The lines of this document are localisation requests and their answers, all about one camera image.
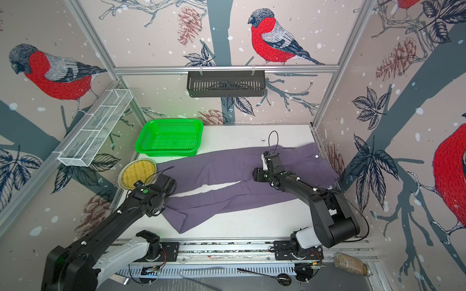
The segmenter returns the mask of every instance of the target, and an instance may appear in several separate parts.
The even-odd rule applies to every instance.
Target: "bird leg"
[[[76,100],[76,102],[78,103],[78,110],[75,110],[75,111],[71,112],[71,118],[74,118],[75,114],[78,113],[78,112],[86,113],[86,111],[79,108],[79,98]]]
[[[416,192],[411,192],[414,196],[417,196],[419,194],[419,191],[421,190],[421,188],[424,188],[424,189],[427,189],[429,191],[432,191],[434,192],[435,194],[439,195],[440,197],[442,197],[440,195],[440,193],[437,191],[437,189],[435,189],[435,187],[428,187],[428,186],[424,186],[423,184],[419,183],[419,180],[418,180],[418,175],[416,175],[416,173],[413,173],[413,172],[407,172],[408,174],[411,174],[413,175],[414,177],[414,181],[416,181],[416,184],[418,186],[418,188],[416,189]]]
[[[435,224],[436,226],[438,226],[438,228],[440,228],[440,230],[445,233],[445,236],[446,236],[446,242],[442,241],[443,244],[448,244],[450,245],[451,242],[450,242],[450,235],[452,234],[452,232],[454,232],[455,230],[460,230],[462,228],[466,228],[466,226],[464,226],[461,222],[458,221],[458,223],[453,226],[452,229],[450,230],[445,230],[443,227],[440,226],[440,224],[436,221],[431,221],[431,224]]]

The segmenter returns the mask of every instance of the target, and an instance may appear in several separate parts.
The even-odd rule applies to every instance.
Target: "green plastic basket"
[[[195,156],[203,128],[198,119],[155,119],[144,125],[134,148],[148,156]]]

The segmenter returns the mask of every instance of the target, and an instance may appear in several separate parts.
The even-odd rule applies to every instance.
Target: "black cable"
[[[354,209],[356,209],[359,214],[361,214],[361,216],[364,218],[364,221],[366,222],[367,224],[367,233],[365,236],[363,236],[362,238],[360,239],[356,239],[356,240],[350,240],[350,241],[344,241],[342,243],[353,243],[353,242],[359,242],[359,241],[362,241],[363,239],[365,239],[368,235],[369,235],[369,222],[367,221],[367,219],[364,217],[364,214],[359,210],[358,207],[356,207],[350,200],[348,200],[342,193],[340,192],[337,192],[337,191],[329,191],[329,192],[332,192],[332,193],[338,193],[340,194],[341,197],[345,198],[346,201],[348,201],[349,204],[351,204],[351,206],[354,207]]]
[[[268,153],[270,154],[270,136],[272,135],[272,133],[275,132],[277,134],[277,145],[275,146],[275,149],[274,149],[274,153],[275,151],[277,150],[277,147],[278,147],[278,132],[276,132],[275,130],[273,130],[272,132],[270,132],[270,134],[268,135]]]

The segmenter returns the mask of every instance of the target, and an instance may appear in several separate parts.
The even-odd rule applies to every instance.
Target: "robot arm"
[[[165,198],[176,186],[176,181],[160,174],[155,184],[144,186],[138,181],[135,186],[123,204],[90,233],[67,248],[57,246],[47,255],[42,291],[93,291],[123,263],[128,264],[146,253],[158,254],[159,237],[141,231],[130,242],[133,250],[125,252],[120,247],[102,257],[105,250],[136,220],[144,214],[157,216],[163,211]],[[106,257],[114,258],[113,263],[111,259],[104,263],[103,258]]]
[[[359,234],[359,224],[348,202],[339,194],[339,189],[327,190],[307,184],[297,174],[284,169],[278,154],[265,152],[263,168],[254,169],[253,176],[255,181],[268,182],[272,187],[293,194],[309,205],[312,228],[298,231],[291,236],[292,239],[293,236],[296,238],[301,248],[317,245],[313,243],[315,239],[312,241],[312,237],[330,248]],[[336,213],[331,215],[329,209]]]

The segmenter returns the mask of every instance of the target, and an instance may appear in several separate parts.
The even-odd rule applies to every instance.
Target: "white tabletop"
[[[279,143],[284,147],[298,147],[314,142],[309,125],[204,126],[201,146],[197,153],[267,146],[268,135],[272,130],[278,132]],[[273,149],[276,144],[275,133],[270,137],[270,143],[271,149]],[[139,158],[149,158],[156,163],[160,163],[182,157],[149,157],[140,154]],[[193,191],[176,194],[176,196],[202,193],[234,183],[204,185]],[[121,198],[119,205],[123,203],[124,199],[125,197]],[[163,215],[157,217],[144,216],[134,222],[120,238],[133,238],[136,233],[142,230],[154,232],[165,239],[288,237],[293,231],[311,224],[309,207],[301,200],[295,199],[256,209],[216,214],[206,222],[182,234],[178,234]]]

